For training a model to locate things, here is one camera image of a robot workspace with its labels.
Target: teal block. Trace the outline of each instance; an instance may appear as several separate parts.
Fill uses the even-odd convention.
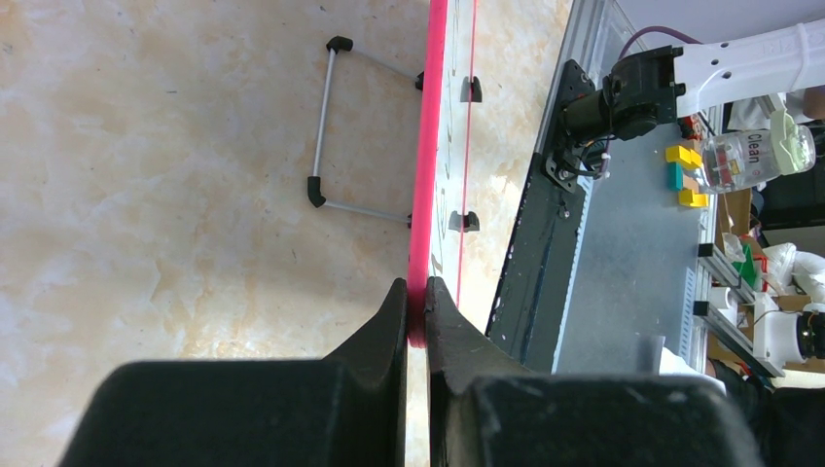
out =
[[[676,162],[667,165],[667,187],[674,192],[681,192],[685,188],[682,166]]]

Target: clear plastic container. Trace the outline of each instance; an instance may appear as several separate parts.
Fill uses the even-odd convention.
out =
[[[697,178],[704,193],[755,187],[780,175],[809,170],[816,162],[810,130],[794,124],[783,111],[771,116],[770,130],[726,133],[704,140],[701,157],[704,167],[697,170]]]

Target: jar lid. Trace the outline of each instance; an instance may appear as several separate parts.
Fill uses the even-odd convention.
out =
[[[781,109],[771,114],[771,146],[782,175],[804,172],[816,163],[813,135]]]

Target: beige marble surface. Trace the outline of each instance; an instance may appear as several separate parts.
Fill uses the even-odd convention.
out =
[[[305,198],[323,44],[345,34],[419,70],[427,8],[0,0],[0,465],[53,465],[124,362],[320,356],[376,311],[406,274],[406,227]],[[465,237],[478,294],[462,308],[481,328],[568,8],[479,2],[468,207],[484,229]],[[419,100],[339,61],[325,195],[410,212]],[[423,362],[411,465],[427,456]]]

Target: pink line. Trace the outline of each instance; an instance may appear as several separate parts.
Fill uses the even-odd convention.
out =
[[[424,299],[430,261],[430,233],[433,216],[433,189],[436,179],[441,80],[447,34],[447,1],[430,2],[427,27],[427,61],[418,134],[418,161],[415,167],[415,195],[412,201],[410,264],[407,271],[409,294],[408,332],[410,343],[424,347]]]
[[[476,12],[479,8],[478,0],[473,2],[473,31],[470,33],[470,79],[473,75],[473,61],[476,57]],[[467,103],[467,146],[464,150],[464,192],[461,195],[461,214],[467,215],[467,175],[470,172],[470,114],[473,111],[473,99]],[[464,230],[458,240],[458,285],[455,287],[455,306],[461,301],[461,271],[464,260]]]

